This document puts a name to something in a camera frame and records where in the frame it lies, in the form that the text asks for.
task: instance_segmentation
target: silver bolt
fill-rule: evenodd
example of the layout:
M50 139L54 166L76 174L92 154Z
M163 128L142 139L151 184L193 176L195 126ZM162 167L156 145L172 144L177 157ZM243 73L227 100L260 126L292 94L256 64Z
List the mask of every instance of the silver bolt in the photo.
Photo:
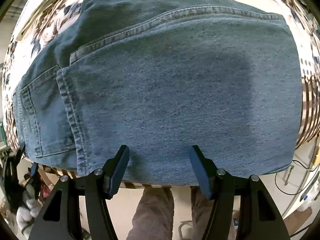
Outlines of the silver bolt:
M259 177L258 177L257 175L252 175L252 176L251 176L251 179L252 179L253 181L259 181Z
M94 174L95 175L101 175L103 173L103 170L102 169L96 169L95 171L94 171Z
M223 176L224 174L226 174L226 171L224 169L217 169L217 174Z
M69 179L69 177L67 176L67 175L63 175L61 178L60 178L60 180L62 181L62 182L65 182L65 181L67 181Z

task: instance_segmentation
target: white glove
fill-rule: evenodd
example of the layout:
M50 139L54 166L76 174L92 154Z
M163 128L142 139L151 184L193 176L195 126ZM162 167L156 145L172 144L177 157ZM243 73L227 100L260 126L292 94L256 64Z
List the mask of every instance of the white glove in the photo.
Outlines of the white glove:
M34 223L34 219L38 216L42 206L35 199L28 199L26 207L19 207L17 211L17 224L22 232L22 234L29 238L31 229Z

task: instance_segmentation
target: gloved hand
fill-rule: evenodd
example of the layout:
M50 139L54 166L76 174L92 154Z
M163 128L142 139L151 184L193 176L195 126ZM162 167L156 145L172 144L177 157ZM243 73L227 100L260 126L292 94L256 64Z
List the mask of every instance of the gloved hand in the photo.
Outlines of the gloved hand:
M35 218L38 216L42 205L35 199L26 201L28 208L21 206L17 211L17 224L21 233L29 238Z

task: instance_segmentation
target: patterned tablecloth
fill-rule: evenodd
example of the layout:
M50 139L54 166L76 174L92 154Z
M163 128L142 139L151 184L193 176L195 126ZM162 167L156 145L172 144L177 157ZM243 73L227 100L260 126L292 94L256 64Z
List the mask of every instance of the patterned tablecloth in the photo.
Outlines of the patterned tablecloth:
M320 68L319 25L303 0L236 0L266 12L284 16L295 39L300 57L302 101L300 130L296 148L310 141L320 131ZM12 96L21 77L37 54L59 33L72 25L80 14L83 0L42 0L29 18L29 24L17 24L4 60L2 76L2 106L4 129L12 150L18 148L17 128L13 114ZM27 2L20 19L26 17L33 4ZM57 170L59 174L67 171ZM139 183L122 183L122 187L146 187Z

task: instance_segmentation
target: brown cardboard box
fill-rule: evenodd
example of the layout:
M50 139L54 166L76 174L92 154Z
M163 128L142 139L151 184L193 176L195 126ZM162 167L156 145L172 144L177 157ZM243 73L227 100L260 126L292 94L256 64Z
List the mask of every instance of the brown cardboard box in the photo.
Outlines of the brown cardboard box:
M284 223L287 227L288 233L291 236L307 221L311 216L312 209L308 207L305 211L294 211L290 216L284 219Z

